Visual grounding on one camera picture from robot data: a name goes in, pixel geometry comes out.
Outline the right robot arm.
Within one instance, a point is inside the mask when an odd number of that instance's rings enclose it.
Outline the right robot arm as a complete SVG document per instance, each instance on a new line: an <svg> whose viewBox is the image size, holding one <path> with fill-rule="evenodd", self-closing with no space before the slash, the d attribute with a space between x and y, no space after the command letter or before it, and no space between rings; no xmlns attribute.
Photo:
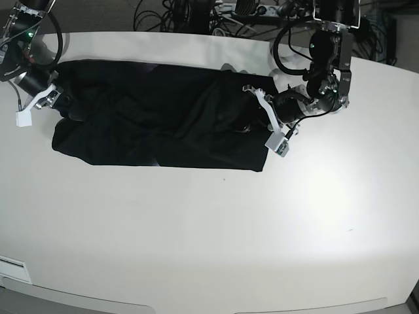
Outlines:
<svg viewBox="0 0 419 314"><path fill-rule="evenodd" d="M54 1L17 1L1 34L1 81L12 83L36 97L53 86L57 77L51 70L57 66L64 49L61 27L52 13ZM55 29L58 50L54 59L42 64L31 55L31 44L43 20L49 18Z"/></svg>

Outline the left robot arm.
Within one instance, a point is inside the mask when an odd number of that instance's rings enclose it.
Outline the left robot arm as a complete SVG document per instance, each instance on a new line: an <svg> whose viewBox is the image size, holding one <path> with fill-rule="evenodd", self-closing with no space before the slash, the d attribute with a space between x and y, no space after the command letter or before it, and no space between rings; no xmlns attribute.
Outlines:
<svg viewBox="0 0 419 314"><path fill-rule="evenodd" d="M285 1L279 7L278 15L286 23L274 40L272 56L282 73L306 82L273 97L273 110L281 124L294 127L309 116L348 106L354 42L350 30L360 27L360 11L359 1ZM307 24L318 26L308 47L310 66L290 69L280 59L279 44L294 27Z"/></svg>

